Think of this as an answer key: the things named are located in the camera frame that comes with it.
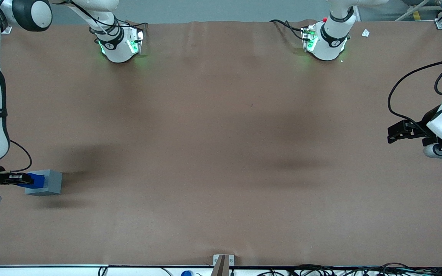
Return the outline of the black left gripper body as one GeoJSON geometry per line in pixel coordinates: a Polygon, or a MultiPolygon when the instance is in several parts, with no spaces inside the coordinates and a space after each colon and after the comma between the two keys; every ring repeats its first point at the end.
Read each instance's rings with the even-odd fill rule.
{"type": "Polygon", "coordinates": [[[427,126],[433,117],[434,115],[423,115],[420,121],[409,120],[408,124],[411,128],[409,139],[423,138],[425,140],[437,140],[437,135],[427,126]]]}

